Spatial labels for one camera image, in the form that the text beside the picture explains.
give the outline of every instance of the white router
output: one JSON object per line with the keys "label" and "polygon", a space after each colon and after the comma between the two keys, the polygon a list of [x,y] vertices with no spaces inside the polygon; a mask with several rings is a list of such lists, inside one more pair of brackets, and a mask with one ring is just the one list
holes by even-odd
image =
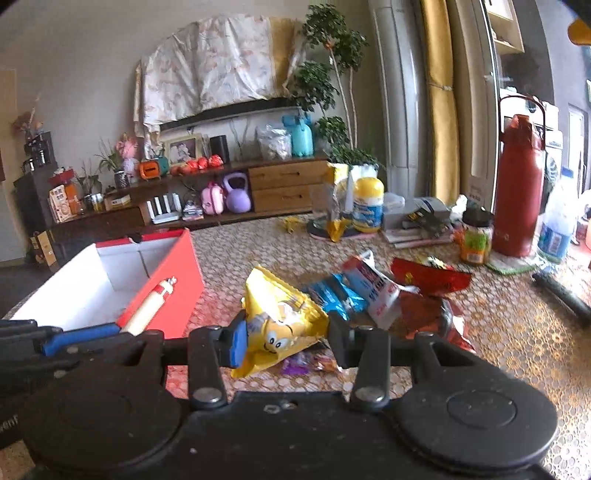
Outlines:
{"label": "white router", "polygon": [[[170,209],[170,202],[168,201],[168,195],[171,195],[174,210]],[[162,207],[160,205],[160,198],[164,201],[164,208],[166,209],[165,212],[162,211]],[[152,206],[152,202],[156,207],[157,215],[154,214],[154,207]],[[152,200],[148,200],[146,202],[148,207],[148,213],[150,214],[150,218],[152,219],[152,223],[158,225],[159,223],[166,223],[166,222],[174,222],[181,218],[183,214],[183,208],[181,207],[181,199],[176,193],[166,195],[162,195],[162,197],[154,197]]]}

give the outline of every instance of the bottle lid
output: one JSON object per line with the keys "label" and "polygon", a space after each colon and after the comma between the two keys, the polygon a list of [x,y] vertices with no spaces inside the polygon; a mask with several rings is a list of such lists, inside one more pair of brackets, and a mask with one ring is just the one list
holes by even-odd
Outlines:
{"label": "bottle lid", "polygon": [[560,176],[573,179],[574,173],[570,168],[562,167],[562,170],[560,170]]}
{"label": "bottle lid", "polygon": [[476,228],[488,228],[495,221],[495,216],[485,209],[468,208],[462,215],[462,222]]}

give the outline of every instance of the plastic water bottle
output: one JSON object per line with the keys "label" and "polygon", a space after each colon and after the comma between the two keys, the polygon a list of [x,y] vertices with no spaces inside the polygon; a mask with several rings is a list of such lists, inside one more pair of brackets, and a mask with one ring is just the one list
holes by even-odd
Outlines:
{"label": "plastic water bottle", "polygon": [[561,263],[566,257],[577,226],[578,202],[573,171],[562,167],[560,180],[548,198],[538,241],[538,253],[552,263]]}

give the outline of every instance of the red thermos bottle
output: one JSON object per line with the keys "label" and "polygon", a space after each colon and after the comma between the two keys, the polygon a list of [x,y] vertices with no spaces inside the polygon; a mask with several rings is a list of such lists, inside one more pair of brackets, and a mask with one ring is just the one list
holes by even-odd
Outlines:
{"label": "red thermos bottle", "polygon": [[530,97],[509,95],[501,101],[511,97],[526,98],[542,109],[544,139],[526,115],[515,115],[501,133],[505,146],[496,175],[492,248],[510,257],[526,257],[531,252],[542,199],[546,115],[544,107]]}

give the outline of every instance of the purple kettlebell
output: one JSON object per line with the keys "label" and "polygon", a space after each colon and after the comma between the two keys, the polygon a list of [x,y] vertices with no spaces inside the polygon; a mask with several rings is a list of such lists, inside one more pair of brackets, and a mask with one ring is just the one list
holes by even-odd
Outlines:
{"label": "purple kettlebell", "polygon": [[[243,179],[244,188],[233,189],[228,183],[230,179]],[[248,196],[248,177],[245,173],[236,172],[226,175],[223,179],[223,185],[228,193],[226,198],[228,210],[233,213],[246,213],[251,209],[251,198]]]}

